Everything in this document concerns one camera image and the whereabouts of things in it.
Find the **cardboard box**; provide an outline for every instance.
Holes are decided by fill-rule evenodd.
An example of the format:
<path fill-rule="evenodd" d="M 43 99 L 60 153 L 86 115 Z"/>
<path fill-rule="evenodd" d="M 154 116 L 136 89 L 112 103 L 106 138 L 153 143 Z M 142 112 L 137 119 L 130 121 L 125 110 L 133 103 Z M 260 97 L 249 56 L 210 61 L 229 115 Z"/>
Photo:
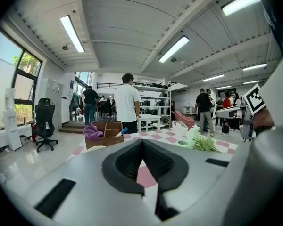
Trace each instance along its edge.
<path fill-rule="evenodd" d="M 99 137 L 96 140 L 90 140 L 85 138 L 87 150 L 96 145 L 114 145 L 124 142 L 124 136 L 116 137 L 116 135 L 123 130 L 123 125 L 119 121 L 95 121 L 92 123 L 97 127 L 98 131 L 104 133 L 103 137 Z"/>

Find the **sky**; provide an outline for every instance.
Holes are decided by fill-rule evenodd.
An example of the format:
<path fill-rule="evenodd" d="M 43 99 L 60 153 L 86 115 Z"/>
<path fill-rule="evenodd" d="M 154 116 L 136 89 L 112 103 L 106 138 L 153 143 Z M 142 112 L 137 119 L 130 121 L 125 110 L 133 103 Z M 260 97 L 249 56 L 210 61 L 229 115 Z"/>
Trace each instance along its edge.
<path fill-rule="evenodd" d="M 0 58 L 14 64 L 13 56 L 20 56 L 22 50 L 0 32 Z"/>

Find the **stairs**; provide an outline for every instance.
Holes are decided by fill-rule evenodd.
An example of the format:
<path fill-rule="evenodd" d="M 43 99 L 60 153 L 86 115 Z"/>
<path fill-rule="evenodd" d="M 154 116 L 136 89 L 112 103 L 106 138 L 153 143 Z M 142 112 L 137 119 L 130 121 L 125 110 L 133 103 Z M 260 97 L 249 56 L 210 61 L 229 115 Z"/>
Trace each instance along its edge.
<path fill-rule="evenodd" d="M 84 128 L 85 128 L 85 123 L 70 121 L 65 123 L 63 125 L 63 128 L 59 129 L 59 132 L 83 134 Z"/>

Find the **tree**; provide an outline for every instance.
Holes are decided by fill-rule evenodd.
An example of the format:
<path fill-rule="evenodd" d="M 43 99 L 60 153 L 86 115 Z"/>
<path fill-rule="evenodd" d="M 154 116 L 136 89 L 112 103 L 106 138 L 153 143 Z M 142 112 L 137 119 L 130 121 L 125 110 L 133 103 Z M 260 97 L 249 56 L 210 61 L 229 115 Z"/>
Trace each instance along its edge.
<path fill-rule="evenodd" d="M 18 64 L 19 57 L 13 56 L 14 65 Z M 39 68 L 39 61 L 31 57 L 29 54 L 24 53 L 19 64 L 19 69 L 25 71 L 26 73 L 37 75 Z"/>

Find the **black t-shirt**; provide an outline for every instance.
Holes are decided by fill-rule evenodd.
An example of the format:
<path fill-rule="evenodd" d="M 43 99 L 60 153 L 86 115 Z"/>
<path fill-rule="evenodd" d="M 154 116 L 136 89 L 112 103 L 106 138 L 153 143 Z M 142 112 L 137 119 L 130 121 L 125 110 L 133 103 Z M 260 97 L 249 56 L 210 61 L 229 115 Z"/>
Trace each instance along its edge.
<path fill-rule="evenodd" d="M 198 104 L 199 112 L 210 111 L 210 108 L 212 106 L 207 93 L 201 93 L 200 95 L 198 95 L 196 103 Z"/>
<path fill-rule="evenodd" d="M 222 103 L 223 103 L 223 101 L 217 101 L 216 102 L 216 105 L 222 105 Z M 219 106 L 216 106 L 216 110 L 221 110 L 222 109 L 222 107 L 219 107 Z"/>
<path fill-rule="evenodd" d="M 93 89 L 87 89 L 83 92 L 85 95 L 85 103 L 95 105 L 96 100 L 98 99 L 98 93 Z"/>

